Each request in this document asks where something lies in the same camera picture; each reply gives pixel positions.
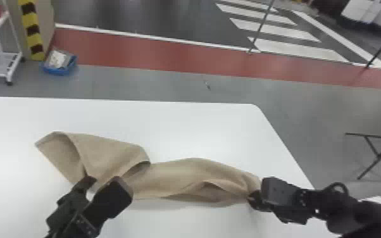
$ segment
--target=blue tray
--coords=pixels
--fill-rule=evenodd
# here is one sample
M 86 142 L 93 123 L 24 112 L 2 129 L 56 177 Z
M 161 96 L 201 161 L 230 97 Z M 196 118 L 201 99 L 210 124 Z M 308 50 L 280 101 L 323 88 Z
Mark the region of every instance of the blue tray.
M 44 66 L 44 62 L 42 64 L 42 68 L 43 68 L 43 71 L 46 73 L 64 76 L 64 75 L 70 74 L 76 65 L 77 65 L 77 56 L 72 56 L 70 64 L 66 68 L 47 68 Z

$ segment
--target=white table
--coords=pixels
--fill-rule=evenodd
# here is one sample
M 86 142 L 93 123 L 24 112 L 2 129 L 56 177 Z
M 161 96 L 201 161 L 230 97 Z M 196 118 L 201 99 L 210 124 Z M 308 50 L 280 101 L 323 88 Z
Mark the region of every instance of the white table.
M 136 143 L 153 162 L 210 158 L 260 177 L 311 187 L 264 114 L 250 104 L 155 103 L 0 97 L 0 238 L 44 237 L 45 219 L 71 185 L 34 147 L 54 131 Z M 337 237 L 323 222 L 284 225 L 247 204 L 212 208 L 136 201 L 100 237 Z

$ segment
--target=towel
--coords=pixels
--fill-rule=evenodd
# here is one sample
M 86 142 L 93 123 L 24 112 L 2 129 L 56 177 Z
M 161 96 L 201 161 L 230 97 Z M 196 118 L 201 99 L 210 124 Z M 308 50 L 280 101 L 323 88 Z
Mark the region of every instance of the towel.
M 142 147 L 95 135 L 53 132 L 35 145 L 71 183 L 90 175 L 97 190 L 120 176 L 134 199 L 235 203 L 260 190 L 257 176 L 231 166 L 204 158 L 151 163 Z

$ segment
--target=gray floor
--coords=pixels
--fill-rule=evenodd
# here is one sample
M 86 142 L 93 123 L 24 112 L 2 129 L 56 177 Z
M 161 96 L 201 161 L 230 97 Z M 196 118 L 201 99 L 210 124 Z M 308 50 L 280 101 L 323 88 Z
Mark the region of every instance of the gray floor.
M 366 184 L 381 180 L 381 164 L 365 182 L 352 182 L 373 156 L 363 140 L 344 137 L 381 135 L 378 89 L 85 65 L 70 77 L 55 77 L 43 74 L 36 62 L 22 64 L 15 78 L 13 87 L 0 80 L 0 96 L 252 103 L 316 188 L 344 181 L 357 196 L 381 195 L 381 183 Z M 381 141 L 375 144 L 381 147 Z

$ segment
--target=yellow and black striped post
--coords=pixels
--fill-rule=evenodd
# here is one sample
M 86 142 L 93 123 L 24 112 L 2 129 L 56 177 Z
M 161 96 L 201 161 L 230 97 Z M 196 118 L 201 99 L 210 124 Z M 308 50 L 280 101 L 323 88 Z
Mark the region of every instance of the yellow and black striped post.
M 40 33 L 35 0 L 18 0 L 18 4 L 22 10 L 22 24 L 31 51 L 31 59 L 42 61 L 44 60 L 43 39 Z

